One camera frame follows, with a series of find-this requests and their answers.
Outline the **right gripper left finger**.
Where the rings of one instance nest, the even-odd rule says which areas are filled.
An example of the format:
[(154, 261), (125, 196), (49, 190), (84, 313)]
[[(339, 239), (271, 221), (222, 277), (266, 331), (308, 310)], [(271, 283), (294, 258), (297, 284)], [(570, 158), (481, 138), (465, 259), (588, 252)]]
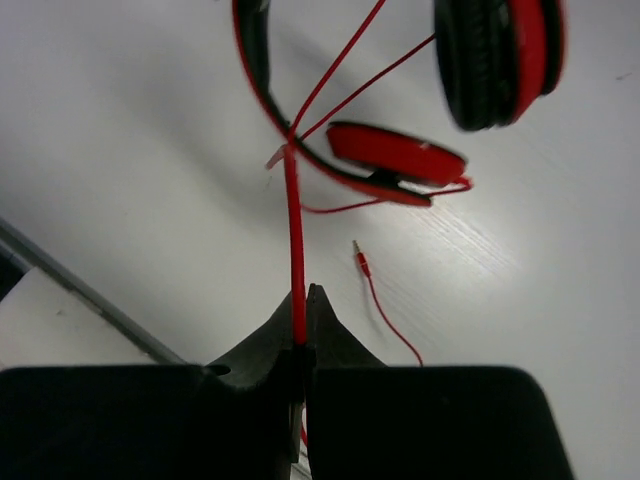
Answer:
[(5, 479), (286, 479), (298, 460), (291, 303), (207, 365), (1, 375)]

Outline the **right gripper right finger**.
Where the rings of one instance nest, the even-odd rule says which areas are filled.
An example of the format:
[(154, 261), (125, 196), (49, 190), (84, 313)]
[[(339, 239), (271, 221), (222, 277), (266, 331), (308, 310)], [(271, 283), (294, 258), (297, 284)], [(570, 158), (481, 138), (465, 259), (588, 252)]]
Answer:
[(307, 299), (308, 455), (316, 479), (570, 479), (544, 391), (506, 366), (391, 367)]

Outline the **red black headphones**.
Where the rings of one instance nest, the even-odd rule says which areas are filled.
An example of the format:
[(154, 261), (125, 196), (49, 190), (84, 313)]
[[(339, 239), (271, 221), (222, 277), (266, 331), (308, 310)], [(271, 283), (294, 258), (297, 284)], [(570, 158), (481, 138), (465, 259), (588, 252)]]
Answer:
[(245, 78), (288, 157), (362, 203), (472, 187), (465, 136), (518, 122), (562, 79), (567, 5), (234, 1)]

